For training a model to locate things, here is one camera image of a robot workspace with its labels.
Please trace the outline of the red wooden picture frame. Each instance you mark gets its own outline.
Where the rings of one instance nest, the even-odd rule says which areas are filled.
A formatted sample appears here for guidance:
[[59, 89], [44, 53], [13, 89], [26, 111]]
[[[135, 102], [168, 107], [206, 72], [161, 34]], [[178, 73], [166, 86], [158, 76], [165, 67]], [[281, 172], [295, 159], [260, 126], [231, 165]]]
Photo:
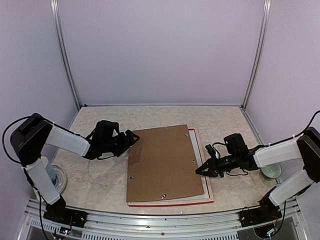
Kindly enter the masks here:
[[[189, 136], [192, 142], [193, 150], [195, 153], [195, 158], [197, 166], [200, 167], [204, 161], [204, 153], [200, 148], [200, 137], [196, 128], [189, 128]], [[202, 187], [204, 193], [201, 195], [167, 199], [166, 197], [158, 201], [148, 201], [148, 202], [128, 202], [129, 207], [135, 208], [160, 208], [160, 207], [183, 207], [183, 206], [195, 206], [203, 204], [212, 204], [214, 202], [213, 191], [211, 187], [211, 182], [208, 176], [200, 175], [202, 181]]]

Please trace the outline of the cat photo print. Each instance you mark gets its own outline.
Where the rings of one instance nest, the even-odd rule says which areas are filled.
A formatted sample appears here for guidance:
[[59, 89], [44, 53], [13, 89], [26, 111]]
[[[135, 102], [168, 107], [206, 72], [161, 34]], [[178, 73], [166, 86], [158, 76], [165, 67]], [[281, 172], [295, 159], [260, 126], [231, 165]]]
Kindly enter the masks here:
[[[194, 128], [189, 128], [188, 131], [189, 131], [189, 137], [192, 142], [193, 150], [195, 153], [197, 167], [200, 167], [203, 164], [203, 161], [202, 161], [203, 152], [199, 148], [199, 144], [197, 140], [197, 131]], [[185, 206], [187, 205], [189, 206], [189, 205], [213, 203], [214, 198], [212, 196], [212, 190], [210, 189], [211, 184], [209, 183], [209, 180], [207, 180], [207, 178], [203, 175], [199, 175], [199, 176], [201, 177], [204, 194], [183, 197], [183, 198], [175, 198], [175, 199], [164, 198], [158, 201], [151, 201], [149, 205], [152, 205], [152, 206], [167, 206], [167, 205]]]

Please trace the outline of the brown backing board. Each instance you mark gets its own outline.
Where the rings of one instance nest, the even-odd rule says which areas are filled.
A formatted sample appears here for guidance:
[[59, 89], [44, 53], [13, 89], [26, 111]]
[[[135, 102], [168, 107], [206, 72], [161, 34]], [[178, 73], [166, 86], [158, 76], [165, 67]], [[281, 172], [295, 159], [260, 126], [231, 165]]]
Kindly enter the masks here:
[[140, 129], [134, 133], [140, 139], [128, 152], [128, 203], [204, 194], [187, 125]]

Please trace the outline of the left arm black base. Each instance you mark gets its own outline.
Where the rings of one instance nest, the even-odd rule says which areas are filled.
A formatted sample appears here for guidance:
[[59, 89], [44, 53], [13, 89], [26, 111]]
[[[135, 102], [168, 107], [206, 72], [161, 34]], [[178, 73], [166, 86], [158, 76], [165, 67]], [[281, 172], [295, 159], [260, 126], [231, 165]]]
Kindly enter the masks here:
[[65, 208], [63, 212], [53, 213], [46, 210], [43, 217], [56, 223], [68, 225], [71, 227], [84, 228], [88, 213], [81, 210]]

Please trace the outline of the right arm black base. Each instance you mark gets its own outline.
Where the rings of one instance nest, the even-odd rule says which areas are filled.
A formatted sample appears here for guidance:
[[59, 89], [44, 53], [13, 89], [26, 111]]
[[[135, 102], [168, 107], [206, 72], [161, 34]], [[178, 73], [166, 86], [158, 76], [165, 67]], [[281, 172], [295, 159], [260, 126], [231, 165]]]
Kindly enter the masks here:
[[238, 215], [243, 228], [281, 219], [283, 216], [280, 209], [276, 209], [273, 212], [263, 212], [260, 207], [243, 209]]

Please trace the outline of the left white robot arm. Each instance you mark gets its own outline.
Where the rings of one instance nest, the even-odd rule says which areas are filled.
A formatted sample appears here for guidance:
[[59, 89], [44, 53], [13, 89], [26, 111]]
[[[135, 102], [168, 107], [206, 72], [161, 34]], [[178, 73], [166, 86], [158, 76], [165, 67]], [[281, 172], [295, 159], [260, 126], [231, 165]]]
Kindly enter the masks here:
[[[15, 124], [19, 126], [11, 133], [9, 142], [17, 159], [9, 154], [5, 141], [7, 131]], [[82, 136], [38, 113], [13, 121], [1, 136], [7, 157], [22, 167], [29, 184], [37, 191], [39, 198], [45, 201], [46, 212], [61, 223], [70, 218], [70, 211], [46, 170], [44, 161], [47, 158], [42, 154], [43, 148], [53, 146], [87, 160], [101, 161], [104, 160], [103, 154], [121, 156], [139, 140], [140, 137], [131, 130], [121, 132], [117, 122], [98, 121], [87, 136]]]

